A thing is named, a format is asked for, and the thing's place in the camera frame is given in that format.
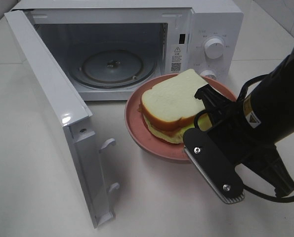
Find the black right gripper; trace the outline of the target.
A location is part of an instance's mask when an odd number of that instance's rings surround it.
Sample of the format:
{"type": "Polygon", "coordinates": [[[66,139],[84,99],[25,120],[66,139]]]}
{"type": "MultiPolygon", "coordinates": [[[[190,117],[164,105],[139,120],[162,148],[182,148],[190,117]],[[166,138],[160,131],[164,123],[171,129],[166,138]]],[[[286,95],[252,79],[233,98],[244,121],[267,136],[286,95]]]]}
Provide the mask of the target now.
{"type": "Polygon", "coordinates": [[[261,168],[262,178],[274,187],[276,197],[287,197],[294,191],[294,180],[288,173],[273,142],[262,141],[262,135],[246,121],[243,102],[232,102],[209,84],[199,88],[194,97],[202,100],[213,118],[208,137],[234,166],[261,168]]]}

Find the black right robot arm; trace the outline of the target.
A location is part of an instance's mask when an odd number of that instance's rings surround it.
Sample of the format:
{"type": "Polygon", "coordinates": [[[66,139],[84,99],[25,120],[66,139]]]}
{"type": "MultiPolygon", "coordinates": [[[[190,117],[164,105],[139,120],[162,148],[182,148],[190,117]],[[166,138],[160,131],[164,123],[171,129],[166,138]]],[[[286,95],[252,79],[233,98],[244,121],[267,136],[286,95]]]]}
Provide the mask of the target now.
{"type": "Polygon", "coordinates": [[[205,109],[184,133],[184,149],[220,199],[233,204],[249,191],[273,202],[294,202],[294,181],[276,148],[294,133],[294,48],[274,71],[247,81],[234,102],[210,85],[195,97],[205,109]],[[275,195],[245,185],[235,171],[239,164],[271,184],[275,195]]]}

